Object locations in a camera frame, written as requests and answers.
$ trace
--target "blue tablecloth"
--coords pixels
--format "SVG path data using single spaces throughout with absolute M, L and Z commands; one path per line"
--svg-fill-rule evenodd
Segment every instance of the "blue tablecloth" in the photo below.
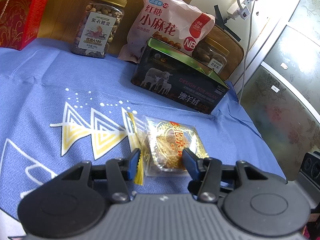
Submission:
M 81 160 L 103 164 L 129 154 L 125 111 L 193 125 L 224 164 L 242 159 L 284 176 L 232 87 L 206 115 L 134 86 L 134 70 L 115 57 L 74 55 L 69 44 L 50 39 L 22 51 L 0 48 L 0 240 L 23 235 L 16 209 L 32 190 Z M 110 142 L 109 132 L 118 141 Z M 147 177 L 144 186 L 128 187 L 177 193 L 187 192 L 189 181 Z

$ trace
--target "black box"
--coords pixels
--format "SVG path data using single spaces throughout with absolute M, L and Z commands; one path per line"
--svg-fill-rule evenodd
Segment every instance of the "black box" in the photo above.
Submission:
M 205 114 L 229 89 L 211 68 L 154 38 L 147 41 L 131 82 Z

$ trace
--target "snack bag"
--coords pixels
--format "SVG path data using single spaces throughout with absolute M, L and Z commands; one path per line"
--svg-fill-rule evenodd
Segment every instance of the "snack bag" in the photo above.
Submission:
M 129 116 L 140 143 L 146 176 L 188 175 L 182 163 L 185 147 L 199 158 L 208 157 L 195 127 L 141 114 Z
M 144 0 L 144 7 L 128 33 L 119 59 L 138 62 L 152 36 L 191 56 L 198 42 L 214 26 L 214 16 L 182 0 Z

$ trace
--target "pecan jar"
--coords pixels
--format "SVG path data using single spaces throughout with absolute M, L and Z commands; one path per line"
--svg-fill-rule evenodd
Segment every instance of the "pecan jar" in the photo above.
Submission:
M 216 41 L 205 38 L 201 40 L 192 53 L 192 57 L 213 69 L 217 74 L 227 64 L 229 51 Z
M 104 58 L 124 16 L 126 0 L 91 0 L 79 23 L 71 52 Z

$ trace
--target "blue oval logo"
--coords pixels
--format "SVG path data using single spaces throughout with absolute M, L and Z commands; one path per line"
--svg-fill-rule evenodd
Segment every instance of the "blue oval logo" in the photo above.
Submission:
M 159 1 L 159 0 L 149 0 L 149 3 L 155 4 L 157 6 L 162 6 L 163 2 Z

